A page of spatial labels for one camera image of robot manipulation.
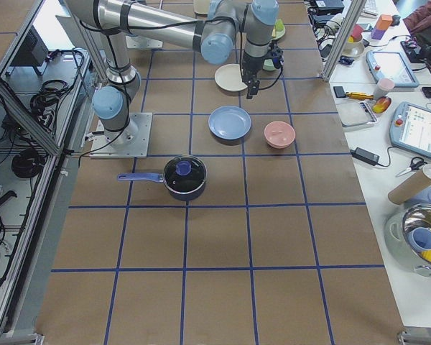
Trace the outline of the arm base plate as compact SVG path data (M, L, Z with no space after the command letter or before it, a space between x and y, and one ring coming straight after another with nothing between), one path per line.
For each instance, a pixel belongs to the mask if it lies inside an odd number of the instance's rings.
M107 132L103 133L103 125L98 120L96 130L101 134L92 140L89 157L96 159L120 159L120 158L145 158L148 153L149 136L152 128L152 113L130 113L130 124L121 136L113 143L109 139L116 136Z
M163 42L142 36L126 36L126 45L129 50L162 49Z

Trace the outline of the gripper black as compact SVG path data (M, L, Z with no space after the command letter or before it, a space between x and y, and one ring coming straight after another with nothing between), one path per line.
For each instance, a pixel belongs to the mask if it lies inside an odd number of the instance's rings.
M273 69L283 70L283 51L276 42L270 42L267 52L261 57L254 57L244 50L241 61L241 79L247 83L247 99L252 99L259 92L259 80L257 73L264 67L264 62L269 60Z

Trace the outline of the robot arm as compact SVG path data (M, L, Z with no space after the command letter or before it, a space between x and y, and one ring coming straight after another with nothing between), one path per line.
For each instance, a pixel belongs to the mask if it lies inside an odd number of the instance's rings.
M129 105L139 89L139 73L128 56L126 37L143 36L199 52L213 65L224 63L236 42L241 47L241 80L247 98L261 89L258 72L267 59L279 59L272 43L279 13L276 1L211 1L207 19L192 19L138 1L67 1L83 28L99 32L106 54L108 85L93 100L96 115L109 144L120 147L133 141L139 131L129 115Z

